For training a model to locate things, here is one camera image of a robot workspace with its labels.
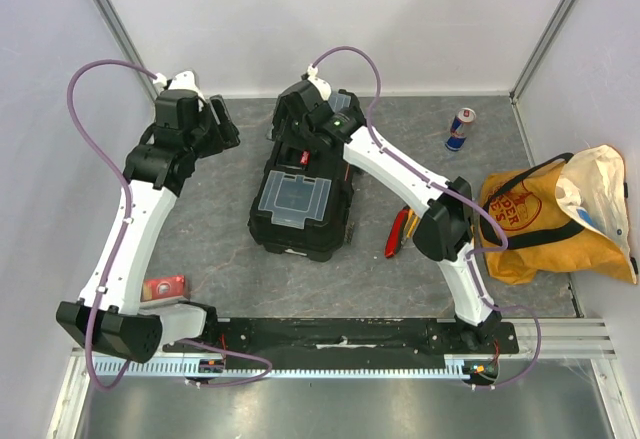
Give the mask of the black plastic toolbox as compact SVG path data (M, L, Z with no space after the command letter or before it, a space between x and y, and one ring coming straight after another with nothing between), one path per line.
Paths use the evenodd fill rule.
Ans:
M326 262L351 241L349 211L359 170L332 154L274 140L248 227L274 254Z

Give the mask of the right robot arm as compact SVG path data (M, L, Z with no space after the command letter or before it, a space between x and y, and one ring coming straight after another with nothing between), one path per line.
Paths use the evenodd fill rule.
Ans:
M412 240L434 261L454 301L458 340L483 351L494 340L501 314L487 292L474 257L470 184L433 173L367 126L359 99L348 91L343 107L331 104L331 89L301 80L277 98L274 136L290 145L328 153L368 173L400 197L419 222Z

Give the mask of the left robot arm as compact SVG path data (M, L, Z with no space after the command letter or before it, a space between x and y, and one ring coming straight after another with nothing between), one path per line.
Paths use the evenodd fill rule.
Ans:
M201 352L219 343L220 328L206 307L179 301L143 310L141 293L159 233L197 160L240 143L220 95L165 90L154 108L153 122L125 159L125 186L94 273L79 297L56 311L78 345L136 363L183 338Z

